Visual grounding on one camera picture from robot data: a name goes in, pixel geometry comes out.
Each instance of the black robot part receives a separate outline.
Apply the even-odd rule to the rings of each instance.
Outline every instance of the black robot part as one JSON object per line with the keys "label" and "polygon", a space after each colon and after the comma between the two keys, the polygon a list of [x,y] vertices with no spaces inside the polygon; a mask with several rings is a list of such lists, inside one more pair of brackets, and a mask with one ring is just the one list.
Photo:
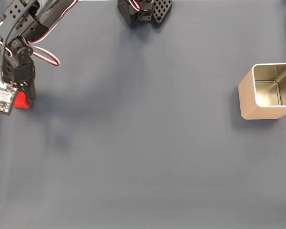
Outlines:
{"label": "black robot part", "polygon": [[142,21],[152,21],[156,27],[160,27],[173,5],[172,0],[141,0],[140,11],[136,11],[128,0],[118,0],[118,9],[130,26]]}

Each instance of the black perforated bracket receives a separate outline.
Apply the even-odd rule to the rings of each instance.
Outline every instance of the black perforated bracket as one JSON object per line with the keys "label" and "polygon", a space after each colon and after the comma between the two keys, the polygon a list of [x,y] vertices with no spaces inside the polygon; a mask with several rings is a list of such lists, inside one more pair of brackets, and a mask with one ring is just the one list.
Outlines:
{"label": "black perforated bracket", "polygon": [[171,11],[173,6],[172,0],[154,0],[153,3],[153,22],[157,27],[160,27],[165,18]]}
{"label": "black perforated bracket", "polygon": [[136,0],[142,10],[136,11],[128,0],[118,0],[118,9],[130,26],[142,21],[152,21],[160,27],[171,11],[172,0]]}
{"label": "black perforated bracket", "polygon": [[[0,15],[0,37],[5,38],[11,25],[15,22],[18,15],[25,9],[25,6],[20,0],[14,0],[6,9],[4,14]],[[8,44],[12,40],[21,35],[28,41],[35,41],[44,35],[49,29],[41,25],[29,13],[26,13],[12,31]]]}

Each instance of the robotic arm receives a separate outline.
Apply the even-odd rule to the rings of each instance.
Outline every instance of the robotic arm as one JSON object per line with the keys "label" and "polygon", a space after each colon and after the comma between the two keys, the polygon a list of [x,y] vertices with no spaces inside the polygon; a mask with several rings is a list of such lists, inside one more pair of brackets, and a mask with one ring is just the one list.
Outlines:
{"label": "robotic arm", "polygon": [[[0,113],[9,115],[13,107],[33,105],[35,66],[31,56],[60,65],[53,54],[34,44],[45,39],[78,1],[13,0],[0,15]],[[172,0],[118,0],[118,9],[130,26],[153,21],[159,27],[171,8]]]}

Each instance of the metal container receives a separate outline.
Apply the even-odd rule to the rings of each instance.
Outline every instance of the metal container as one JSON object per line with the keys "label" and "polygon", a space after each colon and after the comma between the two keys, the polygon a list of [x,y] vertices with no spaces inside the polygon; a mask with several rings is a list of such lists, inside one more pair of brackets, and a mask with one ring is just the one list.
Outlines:
{"label": "metal container", "polygon": [[286,115],[286,63],[256,64],[238,86],[244,119]]}

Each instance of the gray tablecloth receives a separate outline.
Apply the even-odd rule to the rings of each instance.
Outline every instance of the gray tablecloth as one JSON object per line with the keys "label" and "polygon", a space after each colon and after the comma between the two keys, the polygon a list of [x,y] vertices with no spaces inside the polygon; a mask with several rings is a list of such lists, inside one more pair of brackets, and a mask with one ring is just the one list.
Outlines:
{"label": "gray tablecloth", "polygon": [[0,228],[286,229],[286,116],[246,121],[237,85],[286,62],[280,0],[177,1],[130,29],[80,2],[39,45],[30,110],[0,115]]}

